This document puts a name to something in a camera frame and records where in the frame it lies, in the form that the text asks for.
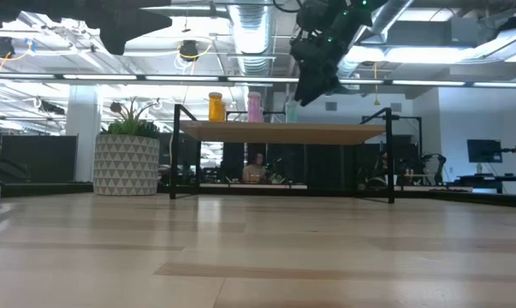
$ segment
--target monitor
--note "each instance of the monitor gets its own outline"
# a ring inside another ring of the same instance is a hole
[[[469,163],[503,163],[499,140],[467,140]]]

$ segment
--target silver ventilation duct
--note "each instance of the silver ventilation duct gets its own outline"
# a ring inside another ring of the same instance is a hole
[[[389,0],[379,8],[371,18],[373,26],[370,32],[381,35],[384,39],[387,31],[402,16],[402,13],[412,5],[413,0]]]
[[[353,41],[359,42],[364,39],[369,39],[374,36],[379,36],[380,41],[384,42],[387,37],[387,31],[394,25],[394,23],[402,16],[402,13],[412,5],[413,0],[388,0],[385,5],[377,9],[371,17],[373,26],[369,29],[361,27],[357,33],[357,38]],[[348,61],[347,57],[341,60],[338,66],[337,76],[339,78],[348,78],[359,66],[358,62]]]
[[[254,55],[238,59],[240,71],[244,75],[269,75],[271,60],[255,55],[268,54],[271,48],[273,25],[270,6],[232,5],[228,10],[233,20],[233,38],[237,52]]]

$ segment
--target woman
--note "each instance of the woman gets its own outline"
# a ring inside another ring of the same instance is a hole
[[[265,182],[264,156],[261,153],[256,154],[252,160],[252,164],[247,165],[242,170],[242,180],[247,184],[258,184]]]

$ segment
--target planter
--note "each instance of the planter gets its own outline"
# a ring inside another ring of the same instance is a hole
[[[157,139],[99,135],[94,156],[94,193],[149,196],[157,193]]]

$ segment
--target light wood floor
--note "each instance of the light wood floor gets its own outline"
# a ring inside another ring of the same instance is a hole
[[[91,194],[0,205],[0,308],[516,308],[516,209]]]

